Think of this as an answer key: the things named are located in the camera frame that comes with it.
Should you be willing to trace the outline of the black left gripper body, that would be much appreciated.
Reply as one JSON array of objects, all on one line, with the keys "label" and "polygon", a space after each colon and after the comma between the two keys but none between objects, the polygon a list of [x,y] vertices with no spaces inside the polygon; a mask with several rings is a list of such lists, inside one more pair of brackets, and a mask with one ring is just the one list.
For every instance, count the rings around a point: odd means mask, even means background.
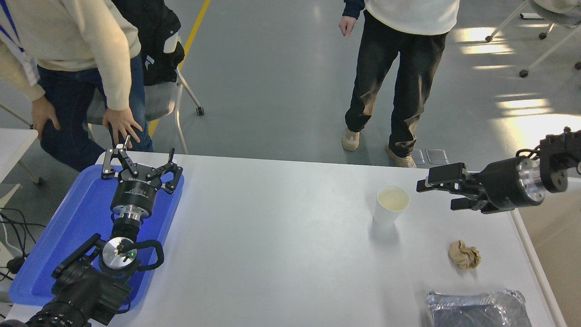
[{"label": "black left gripper body", "polygon": [[153,211],[156,194],[161,186],[160,178],[147,180],[147,175],[154,168],[151,166],[137,166],[137,177],[133,177],[131,169],[123,169],[118,174],[118,186],[113,196],[110,209],[119,212],[122,206],[133,205],[144,212]]}]

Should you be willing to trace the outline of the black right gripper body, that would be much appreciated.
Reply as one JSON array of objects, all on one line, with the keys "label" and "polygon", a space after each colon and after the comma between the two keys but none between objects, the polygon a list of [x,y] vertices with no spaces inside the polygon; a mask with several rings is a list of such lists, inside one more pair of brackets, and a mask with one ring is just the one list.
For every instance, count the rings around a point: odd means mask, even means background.
[{"label": "black right gripper body", "polygon": [[483,186],[488,203],[481,213],[500,213],[529,206],[529,195],[524,190],[519,175],[519,165],[525,157],[514,157],[488,164],[477,173],[477,181]]}]

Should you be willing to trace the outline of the person's left hand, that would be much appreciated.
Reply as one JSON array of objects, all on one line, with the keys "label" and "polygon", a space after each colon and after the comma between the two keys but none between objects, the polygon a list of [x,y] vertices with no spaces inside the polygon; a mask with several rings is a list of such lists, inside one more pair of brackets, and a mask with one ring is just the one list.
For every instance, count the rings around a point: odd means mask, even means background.
[{"label": "person's left hand", "polygon": [[107,108],[102,123],[105,127],[110,128],[114,145],[123,142],[127,136],[131,136],[133,141],[137,143],[141,142],[137,132],[143,132],[143,128],[133,118],[133,113],[129,107],[123,110]]}]

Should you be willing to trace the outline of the person's right hand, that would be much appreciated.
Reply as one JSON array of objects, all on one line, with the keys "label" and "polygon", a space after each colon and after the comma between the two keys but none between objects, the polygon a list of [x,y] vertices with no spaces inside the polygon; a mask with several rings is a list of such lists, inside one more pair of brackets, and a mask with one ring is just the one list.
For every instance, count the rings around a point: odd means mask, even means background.
[{"label": "person's right hand", "polygon": [[342,33],[342,35],[346,38],[349,38],[354,26],[356,24],[357,19],[355,17],[351,17],[351,16],[342,16],[339,22],[338,27],[340,28],[340,31]]},{"label": "person's right hand", "polygon": [[32,101],[31,118],[33,129],[37,131],[39,141],[43,139],[45,125],[48,122],[51,122],[56,130],[61,128],[55,107],[45,96]]}]

